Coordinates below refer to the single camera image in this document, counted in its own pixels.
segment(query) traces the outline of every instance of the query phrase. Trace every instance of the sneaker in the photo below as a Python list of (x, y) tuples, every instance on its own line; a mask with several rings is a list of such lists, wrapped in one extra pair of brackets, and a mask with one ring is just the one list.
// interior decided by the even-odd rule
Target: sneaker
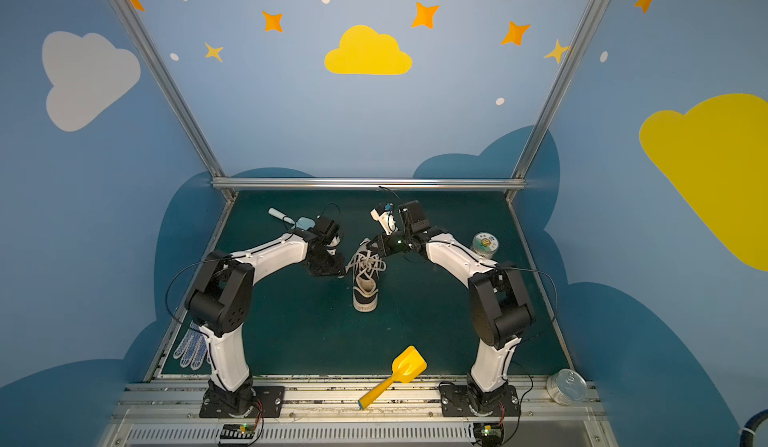
[(370, 239), (360, 243), (355, 255), (346, 265), (347, 271), (352, 268), (352, 305), (360, 312), (370, 312), (376, 308), (379, 299), (379, 272), (386, 269), (386, 263), (368, 248)]

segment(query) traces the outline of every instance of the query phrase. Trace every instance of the green table surface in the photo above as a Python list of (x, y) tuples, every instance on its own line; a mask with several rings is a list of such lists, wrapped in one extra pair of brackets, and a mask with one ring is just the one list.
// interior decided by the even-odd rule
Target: green table surface
[[(400, 202), (419, 200), (432, 223), (470, 246), (478, 232), (491, 232), (501, 244), (494, 260), (529, 268), (504, 196), (498, 192), (399, 192)], [(365, 237), (382, 232), (370, 211), (398, 199), (391, 192), (240, 192), (217, 248), (246, 250), (285, 233), (283, 223), (267, 214), (274, 207), (294, 219), (314, 218), (329, 202), (326, 215), (339, 219), (340, 250), (345, 262)], [(310, 277), (300, 264), (290, 265), (254, 287), (250, 316), (243, 326), (246, 362), (253, 375), (380, 375), (407, 346), (416, 346), (427, 362), (425, 375), (465, 375), (475, 362), (478, 337), (469, 319), (467, 289), (442, 267), (417, 253), (385, 258), (379, 280), (379, 304), (369, 313), (352, 306), (352, 272)], [(513, 360), (533, 375), (549, 375), (568, 366), (549, 322), (533, 276), (523, 279), (538, 313)], [(178, 345), (189, 320), (174, 342)], [(512, 365), (510, 373), (522, 373)], [(192, 371), (168, 359), (163, 373), (210, 373), (207, 363)]]

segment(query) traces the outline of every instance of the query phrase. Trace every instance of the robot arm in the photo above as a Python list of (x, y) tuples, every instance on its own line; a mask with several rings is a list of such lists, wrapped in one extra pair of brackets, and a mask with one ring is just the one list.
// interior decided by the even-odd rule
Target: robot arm
[(185, 301), (189, 315), (206, 337), (210, 354), (208, 403), (200, 411), (201, 417), (250, 414), (254, 393), (242, 327), (250, 312), (254, 285), (292, 263), (302, 263), (312, 276), (343, 275), (344, 259), (336, 252), (338, 231), (336, 222), (320, 217), (315, 227), (306, 231), (294, 228), (253, 249), (208, 254), (210, 262), (203, 263)]
[(511, 263), (485, 259), (450, 233), (433, 227), (420, 203), (408, 202), (398, 210), (403, 230), (392, 228), (387, 218), (386, 226), (381, 223), (390, 228), (369, 245), (383, 246), (379, 250), (382, 257), (415, 250), (468, 288), (472, 324), (480, 338), (477, 359), (468, 375), (468, 397), (476, 412), (490, 412), (507, 385), (507, 370), (515, 346), (525, 328), (536, 320), (522, 275)]

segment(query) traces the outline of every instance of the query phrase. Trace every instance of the blue glove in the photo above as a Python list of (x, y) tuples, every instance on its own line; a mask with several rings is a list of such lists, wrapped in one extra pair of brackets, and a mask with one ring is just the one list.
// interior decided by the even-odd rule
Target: blue glove
[(203, 334), (193, 330), (200, 327), (195, 322), (190, 322), (190, 327), (174, 351), (174, 359), (181, 358), (179, 365), (182, 369), (189, 366), (192, 370), (198, 370), (203, 365), (203, 359), (207, 357), (208, 346), (206, 346)]

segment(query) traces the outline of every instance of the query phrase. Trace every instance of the dark blue cloud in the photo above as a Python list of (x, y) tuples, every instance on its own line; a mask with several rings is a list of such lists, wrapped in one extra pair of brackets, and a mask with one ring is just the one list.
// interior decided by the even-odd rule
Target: dark blue cloud
[(414, 178), (499, 178), (509, 179), (533, 126), (502, 135), (480, 155), (440, 154), (422, 162)]

